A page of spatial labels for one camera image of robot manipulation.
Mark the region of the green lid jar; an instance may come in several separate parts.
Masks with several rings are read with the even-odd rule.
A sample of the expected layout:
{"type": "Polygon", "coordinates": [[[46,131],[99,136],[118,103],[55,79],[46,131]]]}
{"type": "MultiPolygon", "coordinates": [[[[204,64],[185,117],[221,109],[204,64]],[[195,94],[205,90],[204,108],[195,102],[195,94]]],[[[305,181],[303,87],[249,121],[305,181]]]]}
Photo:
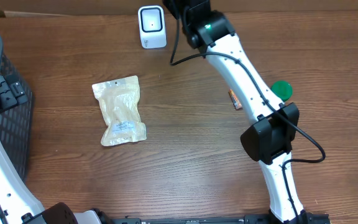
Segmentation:
{"type": "Polygon", "coordinates": [[[282,100],[282,101],[287,101],[291,98],[292,94],[293,94],[293,88],[292,86],[284,81],[284,80],[279,80],[276,81],[272,86],[271,86],[271,90],[282,100]]]}

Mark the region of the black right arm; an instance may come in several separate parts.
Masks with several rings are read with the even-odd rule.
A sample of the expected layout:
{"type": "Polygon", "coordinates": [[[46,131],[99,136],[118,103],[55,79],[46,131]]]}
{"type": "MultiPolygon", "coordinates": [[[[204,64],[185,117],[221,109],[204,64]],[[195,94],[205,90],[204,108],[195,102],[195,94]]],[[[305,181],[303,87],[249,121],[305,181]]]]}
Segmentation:
{"type": "Polygon", "coordinates": [[[274,223],[301,223],[304,208],[291,171],[291,143],[299,111],[286,105],[263,81],[248,59],[235,28],[209,1],[164,1],[193,57],[205,58],[224,78],[240,101],[251,124],[241,135],[248,156],[259,163],[270,197],[269,218],[274,223]]]}

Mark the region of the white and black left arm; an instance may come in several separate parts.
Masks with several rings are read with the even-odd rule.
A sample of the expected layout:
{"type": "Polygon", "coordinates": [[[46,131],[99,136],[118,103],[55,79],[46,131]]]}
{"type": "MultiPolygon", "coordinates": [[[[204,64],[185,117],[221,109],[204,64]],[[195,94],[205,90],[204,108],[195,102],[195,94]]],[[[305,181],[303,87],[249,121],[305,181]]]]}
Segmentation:
{"type": "Polygon", "coordinates": [[[0,141],[0,223],[101,224],[94,210],[74,213],[64,203],[45,209],[24,185],[0,141]]]}

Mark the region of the orange tissue pack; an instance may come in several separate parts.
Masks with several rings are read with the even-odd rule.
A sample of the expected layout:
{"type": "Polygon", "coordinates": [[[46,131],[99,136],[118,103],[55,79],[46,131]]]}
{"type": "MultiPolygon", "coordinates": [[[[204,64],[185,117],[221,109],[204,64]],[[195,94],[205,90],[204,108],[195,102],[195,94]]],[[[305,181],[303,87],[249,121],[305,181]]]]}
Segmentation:
{"type": "Polygon", "coordinates": [[[242,105],[241,102],[239,101],[238,97],[236,96],[236,94],[234,93],[233,90],[229,90],[229,96],[232,100],[233,106],[236,110],[241,110],[242,109],[242,105]]]}

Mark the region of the clear plastic bag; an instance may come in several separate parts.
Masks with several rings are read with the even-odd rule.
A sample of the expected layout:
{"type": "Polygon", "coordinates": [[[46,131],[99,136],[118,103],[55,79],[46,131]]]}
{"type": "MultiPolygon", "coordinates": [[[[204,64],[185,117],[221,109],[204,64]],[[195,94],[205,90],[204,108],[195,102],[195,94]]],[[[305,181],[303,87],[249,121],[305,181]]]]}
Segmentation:
{"type": "Polygon", "coordinates": [[[116,146],[147,139],[146,126],[138,111],[138,76],[130,76],[92,85],[94,97],[106,123],[102,146],[116,146]]]}

